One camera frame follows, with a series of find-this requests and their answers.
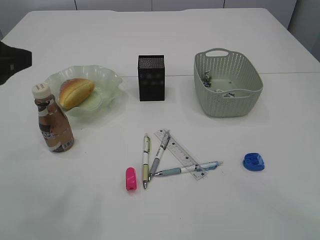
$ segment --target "bottle cap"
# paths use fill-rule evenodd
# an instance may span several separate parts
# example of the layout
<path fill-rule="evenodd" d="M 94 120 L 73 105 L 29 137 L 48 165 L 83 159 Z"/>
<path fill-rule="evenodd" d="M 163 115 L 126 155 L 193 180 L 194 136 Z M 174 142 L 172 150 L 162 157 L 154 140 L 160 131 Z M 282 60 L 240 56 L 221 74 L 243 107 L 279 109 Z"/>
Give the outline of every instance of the bottle cap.
<path fill-rule="evenodd" d="M 133 167 L 125 171 L 125 188 L 128 191 L 137 189 L 136 170 Z"/>
<path fill-rule="evenodd" d="M 35 99 L 45 99 L 51 95 L 51 90 L 47 83 L 39 83 L 32 87 L 32 93 Z"/>
<path fill-rule="evenodd" d="M 244 156 L 243 166 L 250 171 L 261 171 L 265 169 L 265 163 L 259 153 L 252 152 Z"/>

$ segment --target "pink highlighter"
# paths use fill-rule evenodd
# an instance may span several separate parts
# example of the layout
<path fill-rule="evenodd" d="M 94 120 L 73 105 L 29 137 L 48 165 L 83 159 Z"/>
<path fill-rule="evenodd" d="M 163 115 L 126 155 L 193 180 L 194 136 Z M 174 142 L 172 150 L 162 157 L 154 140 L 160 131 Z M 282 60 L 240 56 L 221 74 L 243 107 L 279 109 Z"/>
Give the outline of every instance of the pink highlighter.
<path fill-rule="evenodd" d="M 125 188 L 128 191 L 137 189 L 136 170 L 129 167 L 125 171 Z"/>

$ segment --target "black object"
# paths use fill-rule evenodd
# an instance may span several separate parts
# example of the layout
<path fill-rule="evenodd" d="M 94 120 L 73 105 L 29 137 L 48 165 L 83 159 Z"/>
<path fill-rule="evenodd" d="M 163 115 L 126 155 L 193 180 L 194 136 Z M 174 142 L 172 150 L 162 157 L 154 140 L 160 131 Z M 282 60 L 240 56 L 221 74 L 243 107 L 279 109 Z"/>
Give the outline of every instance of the black object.
<path fill-rule="evenodd" d="M 32 66 L 32 53 L 0 41 L 0 85 L 12 75 Z"/>
<path fill-rule="evenodd" d="M 140 101 L 165 100 L 164 55 L 139 55 L 138 78 Z"/>

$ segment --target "wavy glass dish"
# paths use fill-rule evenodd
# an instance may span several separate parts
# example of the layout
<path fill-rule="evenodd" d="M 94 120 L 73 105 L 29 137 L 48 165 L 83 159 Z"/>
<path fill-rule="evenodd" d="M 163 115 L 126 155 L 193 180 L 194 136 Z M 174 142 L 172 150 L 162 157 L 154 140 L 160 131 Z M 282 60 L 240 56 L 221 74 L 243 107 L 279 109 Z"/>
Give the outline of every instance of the wavy glass dish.
<path fill-rule="evenodd" d="M 95 87 L 91 95 L 80 105 L 71 109 L 63 108 L 59 103 L 60 86 L 66 80 L 82 78 L 94 81 Z M 49 84 L 56 103 L 68 115 L 77 117 L 83 114 L 92 114 L 102 106 L 107 106 L 119 93 L 119 84 L 122 79 L 111 69 L 98 66 L 71 66 L 48 77 L 44 82 Z"/>

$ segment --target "pen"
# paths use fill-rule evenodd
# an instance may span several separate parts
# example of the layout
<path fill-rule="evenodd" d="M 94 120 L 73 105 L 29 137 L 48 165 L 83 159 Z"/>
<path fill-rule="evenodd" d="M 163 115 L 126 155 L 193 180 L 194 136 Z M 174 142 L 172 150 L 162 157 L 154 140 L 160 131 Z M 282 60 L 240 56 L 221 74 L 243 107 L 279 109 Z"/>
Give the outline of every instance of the pen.
<path fill-rule="evenodd" d="M 155 158 L 153 160 L 150 172 L 149 172 L 149 181 L 151 180 L 152 176 L 156 173 L 157 167 L 159 165 L 160 159 L 162 155 L 164 154 L 164 151 L 166 150 L 166 147 L 168 145 L 168 142 L 170 140 L 170 133 L 169 131 L 166 131 L 164 133 L 163 139 L 161 141 L 160 147 L 158 149 L 158 152 L 155 155 Z"/>
<path fill-rule="evenodd" d="M 190 171 L 200 171 L 203 170 L 214 170 L 218 166 L 222 165 L 223 161 L 212 161 L 200 164 L 200 167 L 198 165 L 191 165 L 191 166 L 185 166 L 185 167 L 176 167 L 172 169 L 162 170 L 158 171 L 154 174 L 154 176 L 161 177 L 161 176 L 170 176 L 170 175 L 176 175 L 176 174 L 182 174 L 187 173 Z"/>
<path fill-rule="evenodd" d="M 146 133 L 143 138 L 143 157 L 142 157 L 142 182 L 144 189 L 147 189 L 149 173 L 149 153 L 151 139 Z"/>

